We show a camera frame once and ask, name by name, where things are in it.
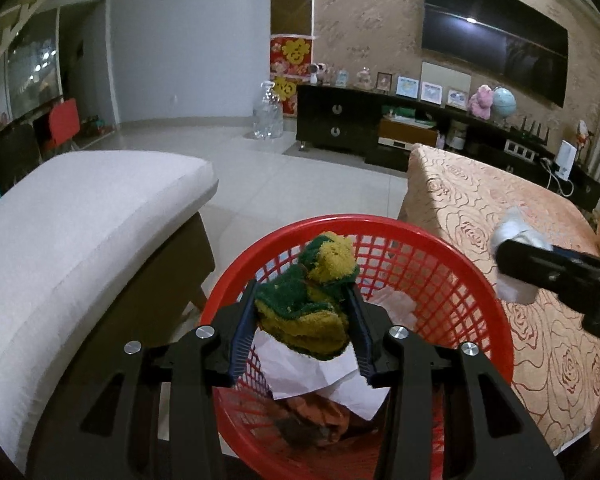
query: figurine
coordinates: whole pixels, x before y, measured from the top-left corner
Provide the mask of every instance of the figurine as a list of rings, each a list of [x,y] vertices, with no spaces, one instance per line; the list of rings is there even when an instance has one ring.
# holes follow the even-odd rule
[[[492,104],[493,90],[491,90],[488,85],[482,85],[469,99],[469,111],[471,112],[471,115],[488,121],[491,117]]]
[[[327,72],[329,67],[326,63],[316,63],[318,66],[318,73],[316,74],[318,77],[318,85],[323,85],[327,79]]]
[[[312,85],[318,84],[318,70],[319,68],[317,63],[311,63],[311,65],[309,65],[309,83]]]
[[[576,132],[576,149],[578,150],[578,155],[576,156],[577,161],[580,161],[580,155],[591,140],[591,137],[593,137],[593,134],[587,128],[587,123],[585,121],[579,121],[578,130]]]
[[[356,74],[356,86],[362,90],[371,90],[374,87],[371,72],[366,66]]]

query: plastic water bottle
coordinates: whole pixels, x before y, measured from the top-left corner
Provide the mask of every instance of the plastic water bottle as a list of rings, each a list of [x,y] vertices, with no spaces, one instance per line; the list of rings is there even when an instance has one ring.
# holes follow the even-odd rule
[[[260,94],[253,105],[253,136],[256,139],[282,137],[282,102],[273,91],[275,85],[273,81],[260,85]]]

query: window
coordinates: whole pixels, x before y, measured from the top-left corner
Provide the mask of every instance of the window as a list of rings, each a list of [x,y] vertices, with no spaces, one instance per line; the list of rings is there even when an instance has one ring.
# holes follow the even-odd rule
[[[34,15],[8,51],[11,114],[16,120],[59,97],[57,9]]]

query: photo frame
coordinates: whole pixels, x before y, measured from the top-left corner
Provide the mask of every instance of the photo frame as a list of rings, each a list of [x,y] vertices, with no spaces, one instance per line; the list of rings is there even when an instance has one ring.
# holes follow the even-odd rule
[[[422,82],[420,89],[420,100],[436,105],[442,104],[442,86],[434,85],[433,83]]]
[[[336,78],[336,86],[344,88],[349,83],[349,72],[346,70],[339,70]]]
[[[461,110],[467,110],[469,102],[469,95],[467,92],[456,90],[455,88],[449,89],[448,97],[446,98],[446,104],[453,108],[460,108]]]
[[[389,93],[391,91],[393,82],[393,74],[389,74],[387,72],[378,72],[378,78],[376,78],[376,89],[381,92]]]
[[[395,88],[396,95],[403,97],[418,98],[418,88],[420,87],[419,79],[411,79],[410,77],[398,76],[398,85]]]

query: small toy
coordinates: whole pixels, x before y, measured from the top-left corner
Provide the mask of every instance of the small toy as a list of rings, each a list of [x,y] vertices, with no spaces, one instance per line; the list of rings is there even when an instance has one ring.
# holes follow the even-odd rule
[[[469,111],[472,115],[488,121],[491,117],[492,104],[493,90],[488,85],[482,85],[469,99]]]

